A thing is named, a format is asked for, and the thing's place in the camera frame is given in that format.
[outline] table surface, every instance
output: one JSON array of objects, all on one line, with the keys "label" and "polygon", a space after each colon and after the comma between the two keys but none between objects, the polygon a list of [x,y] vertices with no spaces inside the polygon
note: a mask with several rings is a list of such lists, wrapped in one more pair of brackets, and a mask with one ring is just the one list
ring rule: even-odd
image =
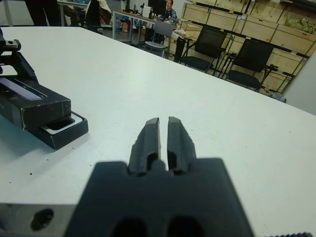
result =
[{"label": "table surface", "polygon": [[125,12],[125,11],[119,10],[119,9],[113,9],[113,11],[115,11],[118,14],[125,14],[127,16],[134,17],[134,18],[139,18],[141,20],[152,22],[152,23],[155,23],[157,21],[155,19],[150,19],[148,17],[140,16],[140,15],[137,15],[137,14],[134,14],[134,13],[130,13],[130,12]]},{"label": "table surface", "polygon": [[199,158],[224,160],[257,236],[316,235],[315,116],[82,28],[2,30],[42,85],[71,98],[89,133],[54,152],[1,117],[0,202],[77,203],[94,164],[128,162],[154,117],[167,161],[175,116]]}]

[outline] black box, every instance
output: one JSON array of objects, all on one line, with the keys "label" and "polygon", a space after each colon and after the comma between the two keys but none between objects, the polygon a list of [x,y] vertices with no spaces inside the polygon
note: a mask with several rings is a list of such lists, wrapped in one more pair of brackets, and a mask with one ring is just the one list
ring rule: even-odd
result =
[{"label": "black box", "polygon": [[23,130],[69,117],[70,99],[21,76],[0,76],[0,114]]},{"label": "black box", "polygon": [[68,118],[57,123],[41,126],[29,131],[51,148],[58,150],[88,132],[88,121],[71,112],[73,122],[67,124]]}]

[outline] computer monitor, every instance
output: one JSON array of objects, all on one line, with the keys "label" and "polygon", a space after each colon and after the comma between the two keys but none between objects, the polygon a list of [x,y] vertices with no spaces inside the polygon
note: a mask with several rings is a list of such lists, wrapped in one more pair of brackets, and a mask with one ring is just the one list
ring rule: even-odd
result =
[{"label": "computer monitor", "polygon": [[153,7],[153,13],[157,15],[162,15],[164,16],[166,13],[166,8],[159,8],[159,7]]},{"label": "computer monitor", "polygon": [[166,5],[167,5],[166,0],[148,0],[148,6],[150,7],[166,9]]}]

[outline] wall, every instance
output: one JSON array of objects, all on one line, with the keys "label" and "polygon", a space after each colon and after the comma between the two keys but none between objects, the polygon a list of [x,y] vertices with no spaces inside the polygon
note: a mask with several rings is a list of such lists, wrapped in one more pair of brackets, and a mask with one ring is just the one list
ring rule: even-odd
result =
[{"label": "wall", "polygon": [[173,0],[172,8],[177,12],[178,18],[181,18],[184,3],[190,3],[190,2],[186,0]]},{"label": "wall", "polygon": [[287,103],[316,115],[316,55],[314,54],[285,92]]},{"label": "wall", "polygon": [[[10,0],[8,1],[9,9],[11,12],[12,23],[15,26],[28,26],[33,25],[33,21],[29,14],[24,1]],[[7,26],[8,22],[4,11],[3,1],[0,2],[0,26]]]}]

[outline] person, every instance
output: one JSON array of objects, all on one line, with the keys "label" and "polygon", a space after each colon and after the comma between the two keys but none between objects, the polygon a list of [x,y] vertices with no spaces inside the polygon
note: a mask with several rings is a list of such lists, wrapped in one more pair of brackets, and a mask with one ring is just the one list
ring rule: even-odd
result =
[{"label": "person", "polygon": [[177,13],[175,10],[172,9],[173,0],[167,0],[166,5],[166,14],[164,16],[165,20],[168,20],[169,17],[173,18],[174,20],[177,19]]},{"label": "person", "polygon": [[35,26],[47,26],[46,16],[50,26],[61,26],[57,0],[25,0],[25,4]]},{"label": "person", "polygon": [[100,26],[100,19],[109,25],[112,17],[106,0],[91,0],[86,9],[85,19],[90,26]]}]

